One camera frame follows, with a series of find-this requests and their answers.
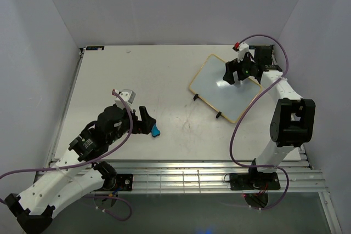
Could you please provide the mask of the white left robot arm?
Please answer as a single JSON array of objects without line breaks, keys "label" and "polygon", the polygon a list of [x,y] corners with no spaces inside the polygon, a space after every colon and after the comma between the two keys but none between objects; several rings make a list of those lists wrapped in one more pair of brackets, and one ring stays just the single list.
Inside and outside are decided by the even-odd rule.
[{"label": "white left robot arm", "polygon": [[140,116],[116,105],[107,107],[97,120],[88,123],[69,144],[53,170],[42,175],[19,194],[9,194],[4,202],[25,233],[42,233],[67,206],[95,190],[112,190],[117,172],[106,161],[90,161],[102,156],[124,134],[150,134],[156,124],[146,107]]}]

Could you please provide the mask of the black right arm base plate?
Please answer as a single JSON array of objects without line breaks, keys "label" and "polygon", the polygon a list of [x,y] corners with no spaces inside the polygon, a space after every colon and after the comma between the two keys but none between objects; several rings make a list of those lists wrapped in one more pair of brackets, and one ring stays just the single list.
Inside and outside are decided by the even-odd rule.
[{"label": "black right arm base plate", "polygon": [[277,173],[230,173],[230,189],[239,190],[279,190],[281,189]]}]

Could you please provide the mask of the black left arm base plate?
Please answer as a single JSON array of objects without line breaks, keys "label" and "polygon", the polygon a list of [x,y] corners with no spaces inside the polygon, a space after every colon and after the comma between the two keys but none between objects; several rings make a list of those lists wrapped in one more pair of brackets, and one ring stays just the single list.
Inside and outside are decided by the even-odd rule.
[{"label": "black left arm base plate", "polygon": [[102,190],[119,192],[131,191],[133,186],[133,174],[117,174],[105,180]]}]

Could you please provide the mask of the blue whiteboard eraser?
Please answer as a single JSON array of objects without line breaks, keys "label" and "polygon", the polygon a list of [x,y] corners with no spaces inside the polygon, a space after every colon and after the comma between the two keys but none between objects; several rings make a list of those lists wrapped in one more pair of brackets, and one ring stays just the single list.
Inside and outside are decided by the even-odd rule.
[{"label": "blue whiteboard eraser", "polygon": [[153,138],[156,138],[156,137],[158,137],[158,136],[160,136],[160,135],[161,135],[160,130],[158,129],[157,125],[154,124],[153,127],[152,127],[152,129],[151,129],[151,136],[152,136]]}]

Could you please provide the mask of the yellow framed small whiteboard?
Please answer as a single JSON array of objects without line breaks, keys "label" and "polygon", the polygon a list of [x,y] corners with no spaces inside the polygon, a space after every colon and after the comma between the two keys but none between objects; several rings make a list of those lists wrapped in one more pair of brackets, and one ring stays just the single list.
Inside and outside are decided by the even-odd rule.
[{"label": "yellow framed small whiteboard", "polygon": [[230,123],[236,123],[249,104],[262,91],[262,86],[248,78],[240,84],[223,80],[225,61],[211,54],[189,84],[194,99],[201,99]]}]

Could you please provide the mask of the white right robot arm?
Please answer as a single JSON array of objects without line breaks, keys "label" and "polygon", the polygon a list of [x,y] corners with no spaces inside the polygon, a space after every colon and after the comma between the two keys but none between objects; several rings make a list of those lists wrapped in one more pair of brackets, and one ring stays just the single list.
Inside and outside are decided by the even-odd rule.
[{"label": "white right robot arm", "polygon": [[230,188],[278,190],[278,166],[292,150],[312,138],[316,105],[312,99],[302,98],[290,86],[282,69],[272,63],[271,57],[261,56],[260,46],[253,54],[246,43],[236,43],[233,49],[237,58],[225,64],[223,80],[234,84],[236,80],[254,77],[276,106],[269,127],[270,141],[248,166],[247,173],[229,175]]}]

